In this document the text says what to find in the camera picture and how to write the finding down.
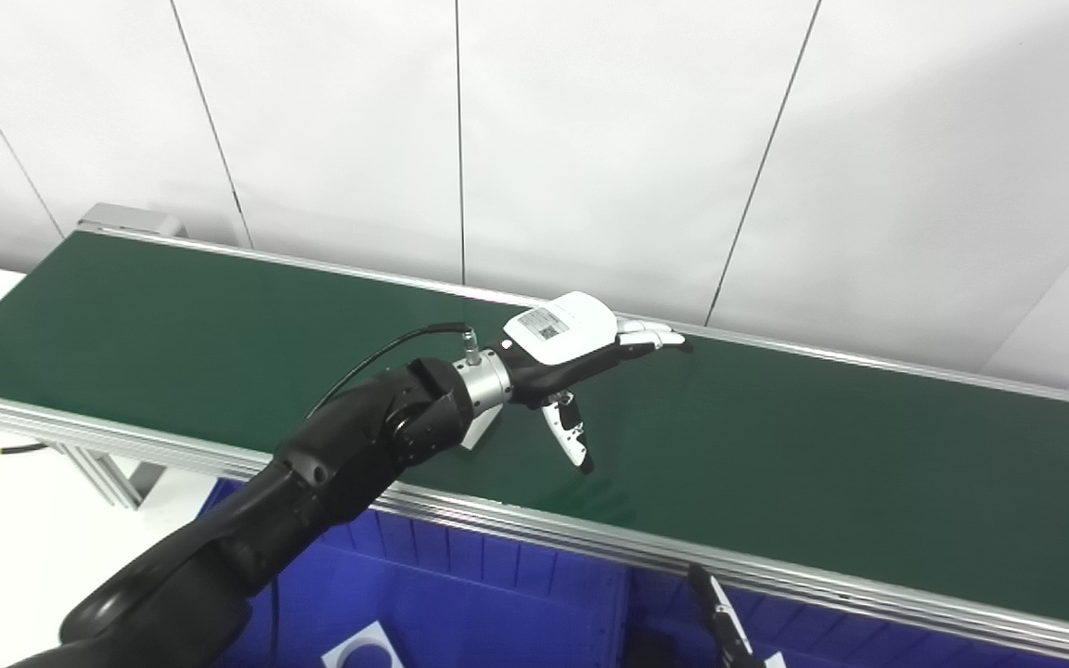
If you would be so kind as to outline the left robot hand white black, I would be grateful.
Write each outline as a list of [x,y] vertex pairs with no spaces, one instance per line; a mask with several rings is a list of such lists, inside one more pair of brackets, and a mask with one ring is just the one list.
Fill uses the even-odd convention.
[[542,414],[561,451],[585,475],[593,472],[594,460],[573,385],[663,348],[694,349],[666,323],[616,315],[580,291],[509,319],[502,331],[489,349],[508,372],[502,388],[509,402]]

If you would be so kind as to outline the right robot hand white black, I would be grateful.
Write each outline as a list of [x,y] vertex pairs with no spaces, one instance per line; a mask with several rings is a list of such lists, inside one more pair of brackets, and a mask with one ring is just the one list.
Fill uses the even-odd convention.
[[753,649],[724,586],[707,568],[688,563],[686,579],[704,630],[715,639],[722,667],[788,667],[780,651],[763,657]]

